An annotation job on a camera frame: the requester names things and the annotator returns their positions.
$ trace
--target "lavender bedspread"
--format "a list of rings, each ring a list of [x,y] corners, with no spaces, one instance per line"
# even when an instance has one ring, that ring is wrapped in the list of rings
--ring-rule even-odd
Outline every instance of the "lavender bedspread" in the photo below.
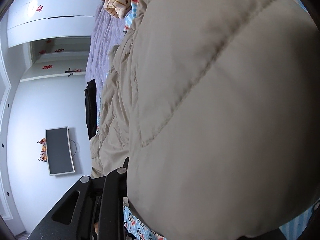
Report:
[[[109,70],[109,50],[120,44],[124,36],[124,19],[111,17],[101,3],[95,14],[93,32],[91,34],[90,53],[85,74],[85,81],[95,79],[97,84],[97,110],[99,110],[99,98],[106,74]]]

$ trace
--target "tv screen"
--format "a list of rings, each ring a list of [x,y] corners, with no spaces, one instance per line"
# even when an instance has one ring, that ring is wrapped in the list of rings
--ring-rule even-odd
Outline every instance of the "tv screen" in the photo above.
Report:
[[[48,167],[50,175],[75,172],[73,166],[68,127],[45,130]]]

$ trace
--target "shelf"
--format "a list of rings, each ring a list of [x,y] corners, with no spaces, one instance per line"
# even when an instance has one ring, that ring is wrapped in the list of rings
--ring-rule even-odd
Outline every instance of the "shelf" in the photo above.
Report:
[[[49,77],[85,75],[86,66],[86,59],[59,60],[49,61],[45,63],[35,63],[24,73],[24,75],[20,79],[20,82]],[[67,71],[69,68],[70,70],[81,69],[82,71],[65,73],[65,71]]]
[[[35,63],[42,63],[54,60],[72,60],[72,59],[85,59],[89,57],[88,51],[66,51],[66,52],[53,52],[39,55]]]

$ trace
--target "cartoon print bedding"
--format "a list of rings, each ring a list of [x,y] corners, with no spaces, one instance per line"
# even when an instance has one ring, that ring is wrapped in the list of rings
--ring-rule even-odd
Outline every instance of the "cartoon print bedding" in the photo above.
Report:
[[[298,3],[304,10],[305,7],[299,0],[294,0]],[[132,12],[128,14],[125,18],[125,26],[124,31],[126,32],[132,23],[132,20],[135,18],[137,13],[137,3],[138,0],[131,0]],[[99,134],[99,124],[100,124],[100,110],[98,113],[98,121],[97,121],[97,134]],[[280,227],[281,231],[286,236],[287,240],[296,240],[302,231],[305,229],[307,222],[311,216],[311,208],[306,210],[303,214],[296,217],[289,223]],[[129,233],[132,233],[140,240],[162,240],[163,237],[157,235],[154,231],[147,228],[143,223],[134,217],[128,207],[124,207],[124,221],[125,226]]]
[[[124,226],[128,232],[133,234],[138,240],[166,240],[156,232],[144,225],[139,219],[131,214],[128,207],[123,208]]]

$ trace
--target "jacket seam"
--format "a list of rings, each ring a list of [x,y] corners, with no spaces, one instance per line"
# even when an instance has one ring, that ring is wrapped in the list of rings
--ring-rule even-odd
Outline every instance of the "jacket seam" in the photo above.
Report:
[[[207,65],[205,66],[204,70],[199,74],[199,76],[196,78],[195,82],[183,93],[180,102],[174,107],[172,113],[164,120],[164,122],[160,125],[160,128],[158,129],[158,132],[153,135],[151,138],[141,141],[141,146],[146,147],[148,146],[156,137],[157,135],[163,130],[163,128],[169,123],[170,119],[173,117],[175,111],[179,108],[179,106],[183,103],[183,101],[187,98],[187,96],[190,94],[191,90],[200,82],[200,80],[206,75],[206,73],[211,69],[212,62],[217,61],[219,56],[222,54],[223,51],[231,44],[231,42],[234,40],[234,38],[241,33],[242,29],[246,27],[254,18],[256,18],[261,12],[263,12],[266,8],[268,8],[271,4],[273,4],[276,0],[268,0],[264,5],[262,5],[262,8],[257,11],[253,11],[248,14],[248,17],[241,23],[233,33],[227,37],[223,42],[221,42],[220,48],[217,49],[217,53],[212,55],[212,58],[209,60]]]

